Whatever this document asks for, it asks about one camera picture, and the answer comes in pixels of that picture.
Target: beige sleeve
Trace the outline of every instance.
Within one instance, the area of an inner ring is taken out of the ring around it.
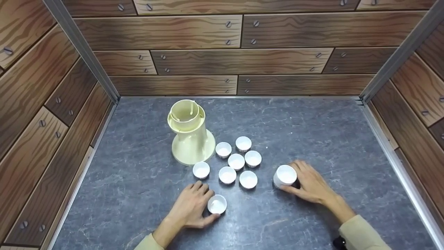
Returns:
[[[391,250],[378,232],[360,215],[348,220],[339,228],[347,250]]]
[[[153,238],[153,234],[150,234],[143,238],[143,240],[136,246],[134,250],[164,250],[159,246]]]

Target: black object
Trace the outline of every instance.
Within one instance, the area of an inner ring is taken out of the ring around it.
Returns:
[[[333,246],[337,250],[347,250],[347,248],[345,247],[345,239],[342,238],[341,236],[333,240]]]

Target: screw head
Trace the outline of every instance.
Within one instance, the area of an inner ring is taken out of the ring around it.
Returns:
[[[3,52],[7,55],[12,55],[12,53],[13,53],[11,47],[3,47]]]

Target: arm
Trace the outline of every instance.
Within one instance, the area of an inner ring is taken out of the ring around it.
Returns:
[[[174,237],[186,227],[204,228],[220,217],[202,216],[208,200],[214,195],[207,184],[189,184],[179,195],[173,208],[153,234],[146,236],[135,250],[164,250]]]
[[[341,223],[339,232],[344,237],[348,250],[390,250],[372,226],[360,215],[356,215],[312,166],[303,161],[294,161],[290,165],[297,173],[301,188],[281,186],[281,189],[327,207]]]

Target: wood grain wallpaper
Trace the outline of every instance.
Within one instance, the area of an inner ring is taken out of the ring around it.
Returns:
[[[36,190],[48,175],[52,182],[76,184],[85,161],[74,158],[85,158],[90,144],[95,146],[93,136],[109,115],[110,99],[100,94],[105,100],[93,103],[94,115],[85,114],[87,99],[104,90],[40,0],[0,0],[0,49],[0,249],[45,249],[66,203],[46,203],[44,209],[55,212],[38,215],[44,219],[38,225],[33,218],[17,219],[28,211],[38,214],[42,206],[26,204],[41,195]],[[73,134],[81,145],[72,141]],[[63,163],[63,176],[52,175],[53,168],[62,169],[60,158],[71,162]],[[60,188],[57,198],[69,200],[71,194]],[[34,234],[46,240],[36,241]]]
[[[444,22],[372,98],[373,114],[444,231]]]
[[[434,0],[64,3],[122,95],[357,95]]]

